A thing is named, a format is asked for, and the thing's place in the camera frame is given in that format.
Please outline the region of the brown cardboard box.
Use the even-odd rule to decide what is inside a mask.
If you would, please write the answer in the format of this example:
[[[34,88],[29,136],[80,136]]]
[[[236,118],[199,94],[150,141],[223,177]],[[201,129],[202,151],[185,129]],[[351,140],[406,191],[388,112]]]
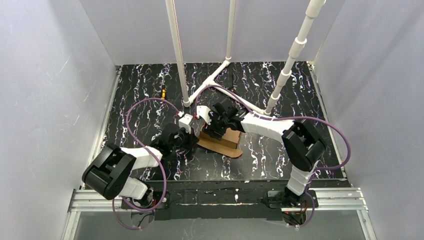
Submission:
[[[207,150],[222,154],[229,158],[238,158],[243,151],[238,149],[242,132],[228,128],[221,140],[213,138],[203,130],[199,133],[198,145]]]

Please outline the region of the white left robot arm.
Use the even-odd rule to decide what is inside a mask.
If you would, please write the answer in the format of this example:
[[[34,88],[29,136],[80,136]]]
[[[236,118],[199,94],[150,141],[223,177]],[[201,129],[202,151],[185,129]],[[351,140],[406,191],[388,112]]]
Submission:
[[[169,123],[146,147],[125,148],[108,143],[83,172],[81,180],[107,200],[117,196],[141,200],[149,187],[130,177],[132,171],[157,167],[157,160],[174,150],[190,151],[198,141],[192,129]]]

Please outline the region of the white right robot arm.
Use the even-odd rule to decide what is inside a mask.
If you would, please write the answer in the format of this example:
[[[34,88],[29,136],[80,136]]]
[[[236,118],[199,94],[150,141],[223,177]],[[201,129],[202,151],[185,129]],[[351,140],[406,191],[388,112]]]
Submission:
[[[296,196],[305,193],[318,160],[328,145],[307,119],[278,120],[253,111],[241,111],[228,100],[209,108],[196,106],[196,117],[205,122],[202,131],[209,137],[222,140],[228,129],[241,133],[258,134],[279,141],[292,163],[286,192]]]

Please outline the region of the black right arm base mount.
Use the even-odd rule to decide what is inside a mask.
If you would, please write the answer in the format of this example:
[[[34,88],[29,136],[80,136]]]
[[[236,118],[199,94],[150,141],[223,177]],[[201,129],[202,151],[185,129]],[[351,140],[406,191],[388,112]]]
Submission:
[[[259,203],[265,204],[271,209],[279,208],[300,208],[319,206],[318,197],[314,190],[308,189],[306,193],[300,196],[284,188],[283,190],[269,190],[258,199]]]

